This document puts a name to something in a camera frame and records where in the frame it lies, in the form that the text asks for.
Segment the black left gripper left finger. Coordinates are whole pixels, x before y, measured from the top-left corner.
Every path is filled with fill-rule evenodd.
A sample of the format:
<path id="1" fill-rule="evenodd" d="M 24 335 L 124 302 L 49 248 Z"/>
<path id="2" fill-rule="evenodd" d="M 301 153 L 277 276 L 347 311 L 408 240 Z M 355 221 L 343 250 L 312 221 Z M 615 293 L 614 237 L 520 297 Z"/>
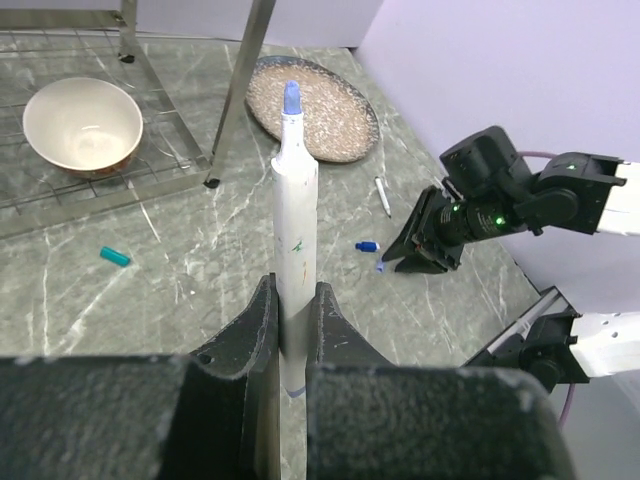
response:
<path id="1" fill-rule="evenodd" d="M 208 374 L 197 396 L 199 446 L 216 479 L 278 477 L 278 294 L 263 276 L 245 309 L 194 351 Z"/>

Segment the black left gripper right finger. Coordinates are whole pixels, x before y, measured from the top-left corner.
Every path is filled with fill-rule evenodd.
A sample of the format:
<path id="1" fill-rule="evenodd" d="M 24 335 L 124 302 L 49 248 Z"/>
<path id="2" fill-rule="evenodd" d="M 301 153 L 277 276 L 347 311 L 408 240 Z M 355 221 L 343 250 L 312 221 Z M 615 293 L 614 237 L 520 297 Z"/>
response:
<path id="1" fill-rule="evenodd" d="M 344 317 L 321 282 L 307 361 L 307 477 L 398 479 L 400 370 Z"/>

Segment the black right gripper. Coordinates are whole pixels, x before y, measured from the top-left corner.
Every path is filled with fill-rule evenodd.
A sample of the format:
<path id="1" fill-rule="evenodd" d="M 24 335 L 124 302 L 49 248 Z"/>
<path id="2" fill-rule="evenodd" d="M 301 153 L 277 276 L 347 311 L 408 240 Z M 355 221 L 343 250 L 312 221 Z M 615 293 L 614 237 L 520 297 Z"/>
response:
<path id="1" fill-rule="evenodd" d="M 382 261 L 402 259 L 395 266 L 397 273 L 443 274 L 458 269 L 467 244 L 526 230 L 500 202 L 452 202 L 430 186 L 421 192 Z"/>

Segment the thin white pen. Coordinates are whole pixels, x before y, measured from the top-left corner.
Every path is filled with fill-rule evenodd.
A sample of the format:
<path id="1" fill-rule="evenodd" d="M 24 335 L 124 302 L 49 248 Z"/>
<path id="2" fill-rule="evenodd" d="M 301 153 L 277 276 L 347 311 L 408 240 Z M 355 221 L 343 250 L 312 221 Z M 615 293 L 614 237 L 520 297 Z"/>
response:
<path id="1" fill-rule="evenodd" d="M 385 192 L 384 182 L 382 178 L 379 176 L 376 176 L 374 178 L 374 183 L 375 183 L 382 207 L 384 209 L 384 212 L 388 218 L 391 218 L 392 213 L 391 213 L 390 203 Z"/>

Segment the white marker with purple tip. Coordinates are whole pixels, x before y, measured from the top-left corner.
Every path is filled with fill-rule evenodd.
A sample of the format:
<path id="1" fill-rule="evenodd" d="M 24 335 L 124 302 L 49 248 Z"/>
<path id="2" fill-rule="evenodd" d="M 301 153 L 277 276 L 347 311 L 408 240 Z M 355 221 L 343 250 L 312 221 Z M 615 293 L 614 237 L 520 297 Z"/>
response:
<path id="1" fill-rule="evenodd" d="M 306 389 L 310 309 L 316 289 L 319 164 L 304 143 L 301 92 L 294 80 L 285 83 L 280 149 L 271 169 L 281 382 L 296 398 Z"/>

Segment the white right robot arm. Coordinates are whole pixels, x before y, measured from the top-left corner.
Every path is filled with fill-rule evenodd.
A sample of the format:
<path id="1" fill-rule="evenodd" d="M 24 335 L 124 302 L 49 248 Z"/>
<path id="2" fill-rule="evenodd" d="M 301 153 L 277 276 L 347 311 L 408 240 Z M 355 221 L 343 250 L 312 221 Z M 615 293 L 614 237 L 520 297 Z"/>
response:
<path id="1" fill-rule="evenodd" d="M 450 273 L 474 243 L 549 231 L 525 266 L 542 269 L 548 300 L 567 304 L 521 316 L 471 364 L 519 369 L 547 388 L 637 371 L 639 265 L 624 266 L 618 248 L 639 243 L 638 167 L 568 153 L 534 173 L 492 147 L 456 148 L 443 163 L 447 177 L 421 193 L 384 260 L 402 273 Z"/>

